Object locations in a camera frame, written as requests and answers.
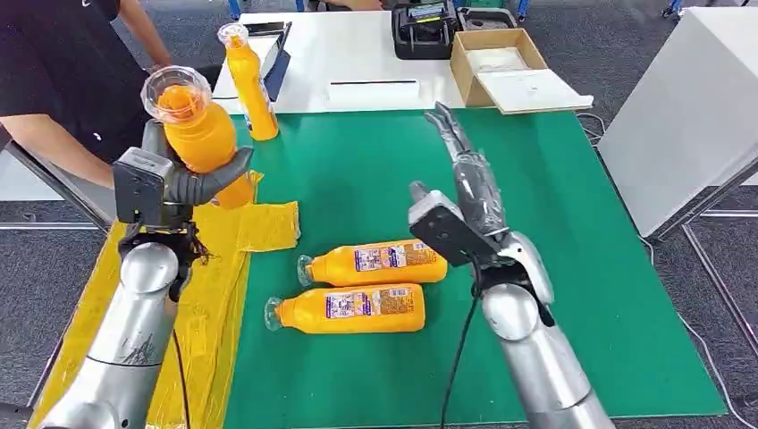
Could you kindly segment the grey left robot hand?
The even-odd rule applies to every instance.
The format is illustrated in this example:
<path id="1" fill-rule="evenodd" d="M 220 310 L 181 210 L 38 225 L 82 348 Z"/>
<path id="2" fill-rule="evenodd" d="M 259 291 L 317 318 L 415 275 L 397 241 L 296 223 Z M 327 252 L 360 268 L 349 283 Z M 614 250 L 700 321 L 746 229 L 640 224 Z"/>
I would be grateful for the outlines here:
<path id="1" fill-rule="evenodd" d="M 195 206 L 210 202 L 242 181 L 248 173 L 253 149 L 236 150 L 229 161 L 210 172 L 193 172 L 170 148 L 164 126 L 156 120 L 146 123 L 142 146 L 132 147 L 120 158 L 120 183 L 129 190 L 119 190 L 119 216 L 131 216 L 131 222 L 177 229 L 190 221 Z"/>

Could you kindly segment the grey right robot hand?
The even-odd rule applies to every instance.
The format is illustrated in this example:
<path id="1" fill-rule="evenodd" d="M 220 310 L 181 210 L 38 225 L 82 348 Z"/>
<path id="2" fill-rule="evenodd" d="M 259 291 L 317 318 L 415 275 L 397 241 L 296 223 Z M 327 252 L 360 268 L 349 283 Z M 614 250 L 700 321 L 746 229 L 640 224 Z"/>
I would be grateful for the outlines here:
<path id="1" fill-rule="evenodd" d="M 484 236 L 509 229 L 501 191 L 483 153 L 475 150 L 452 110 L 440 102 L 424 117 L 438 130 L 452 162 L 457 204 L 466 223 Z"/>

